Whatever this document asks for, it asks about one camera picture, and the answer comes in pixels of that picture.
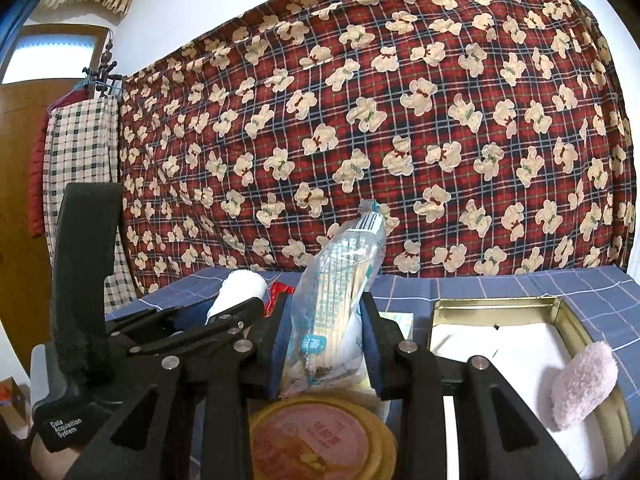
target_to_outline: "gold round container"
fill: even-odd
[[[333,397],[276,402],[250,420],[256,480],[391,480],[396,440],[361,406]]]

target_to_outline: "window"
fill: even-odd
[[[8,62],[0,70],[2,84],[33,79],[83,78],[83,68],[96,68],[106,31],[89,25],[23,27]]]

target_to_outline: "wooden door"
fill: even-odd
[[[27,231],[31,150],[47,106],[78,81],[0,85],[0,320],[27,372],[31,349],[49,339],[51,294],[46,238]]]

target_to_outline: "pink label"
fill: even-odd
[[[349,413],[296,404],[255,429],[252,453],[269,480],[353,480],[367,461],[369,441]]]

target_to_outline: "pink fuzzy object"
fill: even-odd
[[[618,365],[605,342],[591,343],[551,386],[553,414],[560,430],[584,420],[611,393],[618,380]]]

